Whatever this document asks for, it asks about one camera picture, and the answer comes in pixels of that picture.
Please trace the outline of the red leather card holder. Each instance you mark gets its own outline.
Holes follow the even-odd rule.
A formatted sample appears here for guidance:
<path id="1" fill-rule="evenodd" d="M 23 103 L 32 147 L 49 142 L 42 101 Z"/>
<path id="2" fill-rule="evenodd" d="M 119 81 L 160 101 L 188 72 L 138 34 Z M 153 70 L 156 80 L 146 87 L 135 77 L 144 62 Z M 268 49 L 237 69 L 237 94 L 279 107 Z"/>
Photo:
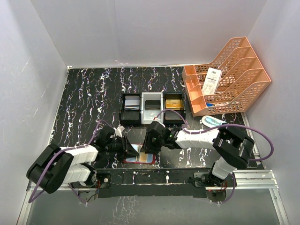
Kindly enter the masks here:
<path id="1" fill-rule="evenodd" d="M 145 152 L 140 152 L 142 145 L 133 144 L 132 145 L 135 151 L 139 154 L 137 157 L 131 157 L 124 160 L 126 164 L 147 164 L 152 165 L 155 161 L 155 156 L 151 154 L 146 154 Z"/>

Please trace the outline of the white VIP chip card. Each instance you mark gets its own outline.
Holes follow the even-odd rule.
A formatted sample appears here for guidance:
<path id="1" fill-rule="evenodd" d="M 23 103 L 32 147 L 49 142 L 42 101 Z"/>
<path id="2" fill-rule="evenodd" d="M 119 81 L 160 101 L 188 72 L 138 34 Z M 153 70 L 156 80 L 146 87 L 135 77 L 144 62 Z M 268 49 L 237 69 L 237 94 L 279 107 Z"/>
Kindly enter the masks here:
<path id="1" fill-rule="evenodd" d="M 140 109 L 140 97 L 139 96 L 125 96 L 124 101 L 125 110 L 139 110 Z"/>

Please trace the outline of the gold magnetic stripe card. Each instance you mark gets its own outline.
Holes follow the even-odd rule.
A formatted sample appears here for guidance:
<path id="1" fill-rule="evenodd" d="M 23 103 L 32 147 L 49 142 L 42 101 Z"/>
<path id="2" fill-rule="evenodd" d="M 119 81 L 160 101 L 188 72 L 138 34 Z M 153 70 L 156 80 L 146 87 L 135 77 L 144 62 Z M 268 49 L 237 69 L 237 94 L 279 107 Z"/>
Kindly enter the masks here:
<path id="1" fill-rule="evenodd" d="M 144 152 L 141 152 L 139 157 L 138 157 L 137 162 L 141 163 L 141 164 L 152 164 L 153 154 L 146 154 Z"/>

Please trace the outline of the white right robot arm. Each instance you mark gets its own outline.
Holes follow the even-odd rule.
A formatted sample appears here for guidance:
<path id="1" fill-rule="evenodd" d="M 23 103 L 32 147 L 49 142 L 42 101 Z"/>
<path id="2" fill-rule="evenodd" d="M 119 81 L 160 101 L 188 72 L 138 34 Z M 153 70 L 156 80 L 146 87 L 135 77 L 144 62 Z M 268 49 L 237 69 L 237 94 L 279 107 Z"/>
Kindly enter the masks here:
<path id="1" fill-rule="evenodd" d="M 160 122 L 152 122 L 146 129 L 141 152 L 157 154 L 162 147 L 173 149 L 206 148 L 216 150 L 220 158 L 215 161 L 208 174 L 193 177 L 199 186 L 220 187 L 236 169 L 245 169 L 254 147 L 254 140 L 224 123 L 206 130 L 188 130 L 183 127 L 169 129 Z"/>

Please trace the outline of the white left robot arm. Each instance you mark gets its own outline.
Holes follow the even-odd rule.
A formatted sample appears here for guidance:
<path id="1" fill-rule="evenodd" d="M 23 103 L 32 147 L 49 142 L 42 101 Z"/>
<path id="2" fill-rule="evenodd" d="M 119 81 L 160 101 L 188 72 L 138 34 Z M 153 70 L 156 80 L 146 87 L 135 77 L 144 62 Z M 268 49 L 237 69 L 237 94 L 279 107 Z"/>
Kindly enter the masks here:
<path id="1" fill-rule="evenodd" d="M 28 169 L 26 177 L 49 194 L 62 184 L 73 182 L 92 187 L 96 184 L 97 176 L 90 164 L 99 161 L 105 153 L 113 153 L 118 160 L 139 156 L 122 134 L 123 129 L 122 126 L 104 126 L 90 143 L 78 147 L 49 144 Z"/>

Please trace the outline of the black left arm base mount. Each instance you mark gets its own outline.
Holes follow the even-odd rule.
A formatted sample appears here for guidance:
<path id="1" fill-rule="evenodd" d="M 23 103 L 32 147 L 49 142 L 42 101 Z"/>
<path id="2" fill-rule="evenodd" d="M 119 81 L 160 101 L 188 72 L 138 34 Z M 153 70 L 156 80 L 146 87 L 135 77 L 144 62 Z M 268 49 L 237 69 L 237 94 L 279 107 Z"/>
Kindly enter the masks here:
<path id="1" fill-rule="evenodd" d="M 79 175 L 78 180 L 68 183 L 69 188 L 75 193 L 81 203 L 88 205 L 90 200 L 95 200 L 101 187 L 110 186 L 110 176 L 104 174 L 104 178 L 97 178 L 97 171 L 88 164 L 78 164 L 74 166 L 73 175 Z M 95 193 L 88 199 L 81 197 L 83 191 L 76 191 L 74 184 L 79 183 L 78 188 L 95 188 Z"/>

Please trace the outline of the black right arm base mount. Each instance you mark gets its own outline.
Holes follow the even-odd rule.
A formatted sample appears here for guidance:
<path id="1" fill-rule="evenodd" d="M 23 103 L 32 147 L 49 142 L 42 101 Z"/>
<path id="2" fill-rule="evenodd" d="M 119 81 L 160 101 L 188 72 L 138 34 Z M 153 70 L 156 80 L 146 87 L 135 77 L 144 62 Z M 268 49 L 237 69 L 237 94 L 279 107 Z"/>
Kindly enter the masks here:
<path id="1" fill-rule="evenodd" d="M 189 177 L 188 183 L 196 188 L 201 188 L 206 192 L 206 198 L 210 202 L 221 204 L 226 202 L 233 193 L 227 195 L 227 189 L 232 188 L 234 191 L 237 182 L 234 174 L 229 174 L 224 180 L 214 176 L 212 173 L 195 172 Z"/>

